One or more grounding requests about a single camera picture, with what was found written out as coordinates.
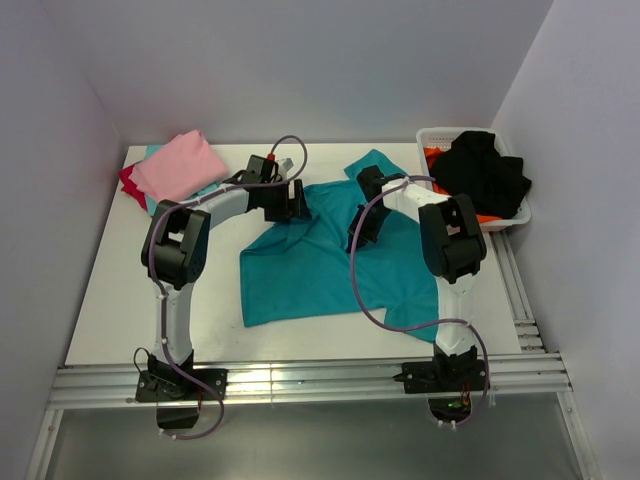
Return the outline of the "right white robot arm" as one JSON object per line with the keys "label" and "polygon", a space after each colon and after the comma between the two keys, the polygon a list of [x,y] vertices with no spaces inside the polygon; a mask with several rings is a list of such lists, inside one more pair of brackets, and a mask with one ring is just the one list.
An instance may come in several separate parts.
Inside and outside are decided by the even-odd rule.
{"label": "right white robot arm", "polygon": [[[471,323],[471,313],[474,282],[487,247],[472,200],[465,194],[439,194],[419,184],[429,180],[426,176],[386,176],[377,166],[364,168],[357,183],[366,203],[358,207],[349,227],[347,252],[356,302],[369,320],[392,332],[438,328],[433,342],[433,378],[441,388],[452,390],[466,379],[467,367],[478,360],[478,355],[486,353],[486,346]],[[382,226],[393,211],[419,226],[426,268],[436,278],[438,291],[449,299],[439,308],[435,321],[408,327],[388,326],[369,312],[360,295],[356,252],[378,241]]]}

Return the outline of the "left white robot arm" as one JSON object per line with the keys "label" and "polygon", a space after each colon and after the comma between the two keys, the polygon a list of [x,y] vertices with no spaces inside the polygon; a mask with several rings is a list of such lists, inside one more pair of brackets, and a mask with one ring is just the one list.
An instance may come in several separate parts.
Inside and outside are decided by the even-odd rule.
{"label": "left white robot arm", "polygon": [[141,252],[158,300],[156,339],[150,368],[164,369],[159,388],[183,399],[195,386],[190,334],[191,299],[204,271],[210,231],[227,220],[261,210],[264,220],[309,220],[300,173],[289,175],[286,161],[253,155],[245,169],[215,190],[191,200],[163,200],[156,207]]}

